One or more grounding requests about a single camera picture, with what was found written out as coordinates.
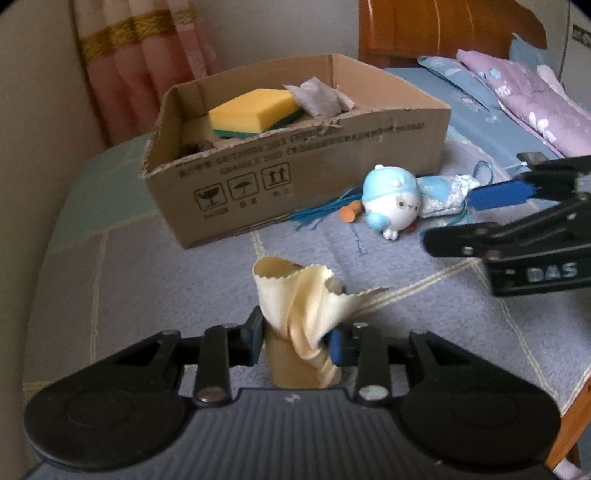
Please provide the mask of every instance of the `blue hat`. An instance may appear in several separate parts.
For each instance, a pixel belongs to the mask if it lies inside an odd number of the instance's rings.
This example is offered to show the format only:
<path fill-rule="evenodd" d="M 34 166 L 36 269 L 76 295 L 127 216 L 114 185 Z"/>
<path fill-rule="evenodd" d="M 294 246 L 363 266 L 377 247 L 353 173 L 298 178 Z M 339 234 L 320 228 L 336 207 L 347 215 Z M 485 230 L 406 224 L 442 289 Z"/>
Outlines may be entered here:
<path fill-rule="evenodd" d="M 392 193 L 418 194 L 417 179 L 403 168 L 376 165 L 365 177 L 361 201 L 371 202 Z"/>

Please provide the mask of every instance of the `orange peg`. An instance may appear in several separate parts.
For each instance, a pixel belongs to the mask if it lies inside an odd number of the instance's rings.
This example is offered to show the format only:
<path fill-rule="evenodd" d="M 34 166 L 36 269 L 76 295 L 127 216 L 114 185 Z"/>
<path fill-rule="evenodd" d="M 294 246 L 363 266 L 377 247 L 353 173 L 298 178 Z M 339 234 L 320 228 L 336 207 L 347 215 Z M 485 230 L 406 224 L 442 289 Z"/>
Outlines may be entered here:
<path fill-rule="evenodd" d="M 352 223 L 363 212 L 361 200 L 355 200 L 339 210 L 340 219 L 346 223 Z"/>

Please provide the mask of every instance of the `umbrella symbol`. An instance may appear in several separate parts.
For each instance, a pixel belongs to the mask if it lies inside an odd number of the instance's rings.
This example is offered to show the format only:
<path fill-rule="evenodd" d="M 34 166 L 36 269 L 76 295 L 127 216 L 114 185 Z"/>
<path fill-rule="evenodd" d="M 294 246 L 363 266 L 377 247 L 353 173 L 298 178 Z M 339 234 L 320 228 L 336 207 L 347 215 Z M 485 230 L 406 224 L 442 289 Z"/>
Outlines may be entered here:
<path fill-rule="evenodd" d="M 246 187 L 248 187 L 252 182 L 249 180 L 244 180 L 240 183 L 237 183 L 233 186 L 234 190 L 242 189 L 242 196 L 246 195 Z"/>

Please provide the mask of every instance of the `cardboard box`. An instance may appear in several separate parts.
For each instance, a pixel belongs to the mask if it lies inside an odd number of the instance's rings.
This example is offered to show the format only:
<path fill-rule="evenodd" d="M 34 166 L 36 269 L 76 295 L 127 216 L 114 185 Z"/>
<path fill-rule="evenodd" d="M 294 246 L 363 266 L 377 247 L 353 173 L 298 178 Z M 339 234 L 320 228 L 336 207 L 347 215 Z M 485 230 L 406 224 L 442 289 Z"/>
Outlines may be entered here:
<path fill-rule="evenodd" d="M 256 88 L 311 77 L 355 109 L 246 140 L 214 137 L 207 112 Z M 266 61 L 173 87 L 144 154 L 148 188 L 179 243 L 192 247 L 276 222 L 360 185 L 376 164 L 437 171 L 450 108 L 405 80 L 343 55 Z M 209 151 L 175 160 L 181 144 Z"/>

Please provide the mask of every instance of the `gold curtain trim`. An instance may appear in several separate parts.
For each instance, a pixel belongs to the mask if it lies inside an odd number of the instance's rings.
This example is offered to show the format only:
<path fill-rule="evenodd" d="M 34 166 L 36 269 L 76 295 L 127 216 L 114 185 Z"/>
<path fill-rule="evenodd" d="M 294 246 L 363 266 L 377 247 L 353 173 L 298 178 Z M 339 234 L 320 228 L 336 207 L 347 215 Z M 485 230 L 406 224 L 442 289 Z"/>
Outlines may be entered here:
<path fill-rule="evenodd" d="M 110 25 L 80 40 L 82 57 L 85 62 L 88 62 L 96 57 L 113 53 L 124 45 L 173 32 L 176 25 L 191 24 L 197 16 L 198 12 L 195 8 L 187 8 L 173 14 L 169 10 L 161 10 Z"/>

